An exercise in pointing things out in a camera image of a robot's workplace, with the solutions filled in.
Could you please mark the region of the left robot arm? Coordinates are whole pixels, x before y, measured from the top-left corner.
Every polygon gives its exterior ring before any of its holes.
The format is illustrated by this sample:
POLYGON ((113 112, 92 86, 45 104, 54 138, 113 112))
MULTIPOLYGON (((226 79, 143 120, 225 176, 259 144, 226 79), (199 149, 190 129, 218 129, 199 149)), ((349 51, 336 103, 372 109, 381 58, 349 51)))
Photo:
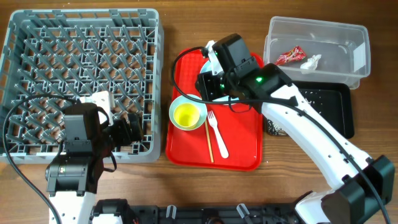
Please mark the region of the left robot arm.
POLYGON ((116 160, 114 148, 143 140, 141 117, 137 113, 110 122, 100 121, 104 109, 94 103, 77 103, 64 111, 66 138, 47 166, 45 178, 54 208, 50 223, 139 223, 126 199, 96 201, 104 159, 116 160))

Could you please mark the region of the food scraps pile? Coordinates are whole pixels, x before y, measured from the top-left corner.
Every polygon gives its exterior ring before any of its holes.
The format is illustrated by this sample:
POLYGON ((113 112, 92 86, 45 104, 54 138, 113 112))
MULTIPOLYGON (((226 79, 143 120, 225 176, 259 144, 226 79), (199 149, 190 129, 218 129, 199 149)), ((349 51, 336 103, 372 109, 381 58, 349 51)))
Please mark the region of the food scraps pile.
POLYGON ((305 119, 305 124, 299 121, 299 118, 304 114, 311 115, 316 113, 312 106, 307 102, 300 90, 296 86, 283 86, 271 94, 272 100, 290 100, 295 98, 293 109, 275 104, 264 103, 262 106, 263 115, 267 118, 267 125, 269 133, 275 135, 298 135, 300 131, 304 130, 306 124, 313 123, 305 119))

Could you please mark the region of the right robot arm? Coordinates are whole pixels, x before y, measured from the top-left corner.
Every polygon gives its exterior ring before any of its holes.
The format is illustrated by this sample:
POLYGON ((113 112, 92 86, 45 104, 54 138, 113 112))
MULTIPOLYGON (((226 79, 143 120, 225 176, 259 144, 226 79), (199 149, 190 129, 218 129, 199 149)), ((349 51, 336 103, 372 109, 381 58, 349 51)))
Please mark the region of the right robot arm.
POLYGON ((231 34, 201 48, 211 70, 195 84, 210 104, 244 103, 281 127, 311 158, 329 189, 310 192, 295 204, 306 223, 364 223, 390 202, 395 168, 373 159, 344 138, 302 96, 277 66, 260 67, 243 38, 231 34))

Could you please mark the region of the red snack wrapper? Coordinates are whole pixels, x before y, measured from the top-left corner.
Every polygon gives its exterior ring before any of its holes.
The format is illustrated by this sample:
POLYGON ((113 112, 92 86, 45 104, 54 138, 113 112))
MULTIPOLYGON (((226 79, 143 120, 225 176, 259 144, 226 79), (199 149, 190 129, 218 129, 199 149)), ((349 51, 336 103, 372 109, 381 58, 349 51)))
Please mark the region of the red snack wrapper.
POLYGON ((303 60, 306 56, 307 54, 304 52, 304 50, 300 46, 296 45, 288 52, 284 52, 283 54, 281 54, 275 61, 275 64, 285 65, 290 62, 298 62, 303 60))

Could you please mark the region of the yellow plastic cup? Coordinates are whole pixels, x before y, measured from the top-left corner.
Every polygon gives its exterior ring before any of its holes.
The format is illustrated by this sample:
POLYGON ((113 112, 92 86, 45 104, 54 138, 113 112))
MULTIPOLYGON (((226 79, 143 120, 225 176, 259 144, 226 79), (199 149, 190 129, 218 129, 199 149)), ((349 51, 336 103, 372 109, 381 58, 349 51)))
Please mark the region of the yellow plastic cup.
POLYGON ((200 110, 191 103, 178 105, 174 111, 174 120, 183 129, 193 129, 200 119, 200 110))

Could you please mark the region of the white napkin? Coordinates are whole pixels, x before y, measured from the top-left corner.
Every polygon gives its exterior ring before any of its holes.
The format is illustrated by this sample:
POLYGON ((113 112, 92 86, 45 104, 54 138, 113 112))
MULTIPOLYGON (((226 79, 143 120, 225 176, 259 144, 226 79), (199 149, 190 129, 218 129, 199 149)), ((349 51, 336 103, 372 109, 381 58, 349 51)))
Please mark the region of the white napkin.
POLYGON ((318 61, 321 59, 322 55, 313 55, 305 63, 301 64, 300 69, 304 70, 315 70, 318 67, 318 61))

